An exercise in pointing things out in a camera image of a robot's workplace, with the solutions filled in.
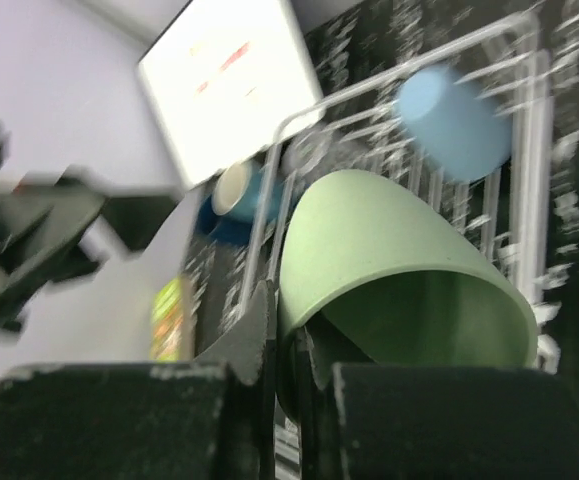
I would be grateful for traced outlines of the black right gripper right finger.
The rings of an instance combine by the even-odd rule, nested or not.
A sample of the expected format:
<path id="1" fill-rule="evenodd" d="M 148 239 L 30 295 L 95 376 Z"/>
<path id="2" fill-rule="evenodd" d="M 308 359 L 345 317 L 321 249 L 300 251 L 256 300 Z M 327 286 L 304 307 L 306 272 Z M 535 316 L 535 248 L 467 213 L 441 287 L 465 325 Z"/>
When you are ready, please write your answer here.
<path id="1" fill-rule="evenodd" d="M 579 479 L 579 409 L 533 369 L 331 363 L 294 347 L 306 479 Z"/>

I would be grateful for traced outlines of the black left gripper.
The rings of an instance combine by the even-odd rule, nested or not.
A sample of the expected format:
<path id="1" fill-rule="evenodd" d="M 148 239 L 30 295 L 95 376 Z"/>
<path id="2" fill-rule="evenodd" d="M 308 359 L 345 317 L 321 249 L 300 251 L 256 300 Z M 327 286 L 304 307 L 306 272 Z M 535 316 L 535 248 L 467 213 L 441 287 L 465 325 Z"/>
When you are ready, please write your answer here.
<path id="1" fill-rule="evenodd" d="M 0 132 L 0 167 L 7 139 Z M 18 333 L 25 304 L 48 283 L 94 274 L 104 257 L 80 243 L 103 219 L 130 252 L 151 243 L 178 204 L 169 188 L 106 186 L 77 170 L 0 181 L 0 329 Z"/>

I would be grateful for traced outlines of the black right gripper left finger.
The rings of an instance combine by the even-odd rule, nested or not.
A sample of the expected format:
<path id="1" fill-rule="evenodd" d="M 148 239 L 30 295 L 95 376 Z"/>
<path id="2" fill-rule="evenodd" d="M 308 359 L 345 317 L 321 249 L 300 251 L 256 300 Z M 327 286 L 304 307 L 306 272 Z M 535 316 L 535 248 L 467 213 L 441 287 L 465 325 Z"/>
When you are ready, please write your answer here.
<path id="1" fill-rule="evenodd" d="M 275 292 L 190 362 L 38 364 L 0 380 L 0 479 L 271 479 Z"/>

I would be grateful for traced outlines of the green plastic cup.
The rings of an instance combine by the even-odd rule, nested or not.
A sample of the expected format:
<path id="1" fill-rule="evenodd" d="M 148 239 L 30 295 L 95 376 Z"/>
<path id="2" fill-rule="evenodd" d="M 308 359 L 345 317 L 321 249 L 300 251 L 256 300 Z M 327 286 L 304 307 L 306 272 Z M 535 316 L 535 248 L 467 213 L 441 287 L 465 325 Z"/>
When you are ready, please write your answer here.
<path id="1" fill-rule="evenodd" d="M 323 323 L 377 363 L 531 367 L 522 293 L 427 203 L 363 170 L 313 183 L 288 225 L 279 272 L 278 399 L 297 419 L 293 345 Z"/>

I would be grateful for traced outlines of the dark blue ceramic mug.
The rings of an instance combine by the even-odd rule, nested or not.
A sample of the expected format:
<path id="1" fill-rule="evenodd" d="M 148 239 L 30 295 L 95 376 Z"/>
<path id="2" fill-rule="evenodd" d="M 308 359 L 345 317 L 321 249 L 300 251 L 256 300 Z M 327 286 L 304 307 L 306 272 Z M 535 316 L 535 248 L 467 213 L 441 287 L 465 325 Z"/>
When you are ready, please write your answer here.
<path id="1" fill-rule="evenodd" d="M 212 207 L 212 196 L 209 195 L 199 209 L 195 229 L 211 240 L 242 247 L 249 243 L 252 225 L 217 215 Z"/>

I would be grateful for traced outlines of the light blue handled mug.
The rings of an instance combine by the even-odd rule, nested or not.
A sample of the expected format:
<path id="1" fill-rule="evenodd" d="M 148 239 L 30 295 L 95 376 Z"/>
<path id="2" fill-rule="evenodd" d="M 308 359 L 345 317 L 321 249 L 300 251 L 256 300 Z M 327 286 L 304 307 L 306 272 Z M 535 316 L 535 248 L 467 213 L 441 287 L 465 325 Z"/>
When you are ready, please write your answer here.
<path id="1" fill-rule="evenodd" d="M 255 161 L 234 164 L 219 176 L 212 194 L 215 214 L 253 224 L 259 204 L 265 168 Z"/>

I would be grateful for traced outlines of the clear glass cup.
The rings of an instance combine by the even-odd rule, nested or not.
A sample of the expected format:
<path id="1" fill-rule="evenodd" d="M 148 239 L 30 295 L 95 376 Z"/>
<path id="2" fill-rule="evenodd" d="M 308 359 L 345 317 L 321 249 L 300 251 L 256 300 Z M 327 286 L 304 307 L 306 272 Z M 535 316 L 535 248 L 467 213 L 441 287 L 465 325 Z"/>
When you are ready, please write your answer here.
<path id="1" fill-rule="evenodd" d="M 331 134 L 315 127 L 296 135 L 285 150 L 282 172 L 285 176 L 297 173 L 306 176 L 324 158 L 331 143 Z"/>

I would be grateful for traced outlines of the light blue plastic cup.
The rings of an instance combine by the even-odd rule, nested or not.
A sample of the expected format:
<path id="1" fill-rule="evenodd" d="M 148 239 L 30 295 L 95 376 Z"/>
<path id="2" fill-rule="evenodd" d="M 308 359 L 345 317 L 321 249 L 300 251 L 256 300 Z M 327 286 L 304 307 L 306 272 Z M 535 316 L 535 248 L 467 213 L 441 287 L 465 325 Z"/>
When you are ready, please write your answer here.
<path id="1" fill-rule="evenodd" d="M 403 128 L 453 181 L 480 180 L 511 156 L 511 120 L 498 116 L 498 104 L 481 93 L 478 84 L 445 64 L 414 73 L 397 93 Z"/>

